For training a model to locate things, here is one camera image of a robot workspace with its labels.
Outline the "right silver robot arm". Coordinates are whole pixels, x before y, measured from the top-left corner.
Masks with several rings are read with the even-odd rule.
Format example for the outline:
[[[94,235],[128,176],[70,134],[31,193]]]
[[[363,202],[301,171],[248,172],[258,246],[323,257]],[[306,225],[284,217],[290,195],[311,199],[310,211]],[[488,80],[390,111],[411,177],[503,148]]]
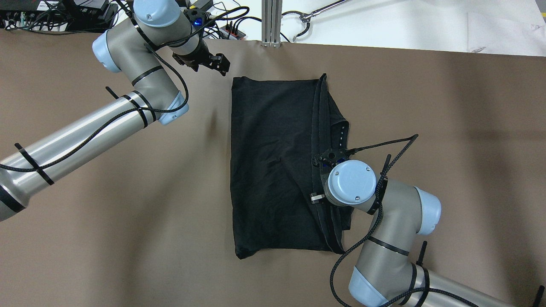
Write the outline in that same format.
[[[442,214],[442,204],[437,196],[388,178],[389,171],[414,141],[415,137],[405,139],[406,145],[395,157],[386,156],[380,173],[375,173],[363,161],[350,159],[371,146],[331,149],[315,158],[324,188],[318,199],[373,217],[367,234],[343,252],[333,265],[329,286],[334,299],[341,306],[347,306],[335,290],[335,272],[351,252],[360,248],[349,292],[363,306],[507,306],[499,299],[423,267],[426,242],[422,244],[418,261],[408,260],[416,236],[427,236],[435,231]]]

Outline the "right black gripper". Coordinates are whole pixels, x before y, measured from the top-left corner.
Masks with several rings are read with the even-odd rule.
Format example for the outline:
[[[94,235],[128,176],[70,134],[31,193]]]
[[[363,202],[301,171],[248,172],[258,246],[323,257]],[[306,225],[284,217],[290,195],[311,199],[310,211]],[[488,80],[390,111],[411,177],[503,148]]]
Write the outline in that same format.
[[[320,181],[323,192],[313,192],[310,194],[312,204],[320,204],[329,202],[332,205],[342,205],[339,200],[333,196],[333,192],[329,190],[328,179],[332,170],[339,164],[350,160],[354,154],[354,149],[347,148],[330,148],[322,154],[317,154],[312,159],[312,165],[319,168]]]

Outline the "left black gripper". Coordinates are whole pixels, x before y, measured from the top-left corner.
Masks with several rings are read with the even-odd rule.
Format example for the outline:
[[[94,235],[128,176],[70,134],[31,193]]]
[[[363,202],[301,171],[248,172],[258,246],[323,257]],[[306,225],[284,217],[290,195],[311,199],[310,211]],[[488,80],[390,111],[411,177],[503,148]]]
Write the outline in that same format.
[[[199,66],[203,66],[220,72],[222,76],[226,76],[230,69],[230,61],[226,56],[224,54],[211,54],[204,41],[199,41],[196,49],[187,55],[180,55],[173,52],[172,58],[178,64],[188,66],[195,72],[199,70]]]

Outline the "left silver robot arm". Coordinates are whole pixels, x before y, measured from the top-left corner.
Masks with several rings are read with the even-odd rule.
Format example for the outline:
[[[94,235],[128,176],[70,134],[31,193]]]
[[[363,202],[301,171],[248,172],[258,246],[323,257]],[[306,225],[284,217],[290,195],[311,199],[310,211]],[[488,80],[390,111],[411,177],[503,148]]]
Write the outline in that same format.
[[[122,72],[130,93],[82,117],[1,162],[1,220],[15,216],[30,198],[139,130],[158,121],[168,125],[189,110],[189,90],[179,90],[157,51],[169,47],[178,64],[226,75],[224,54],[213,55],[191,19],[175,0],[135,0],[128,18],[92,44],[97,60]]]

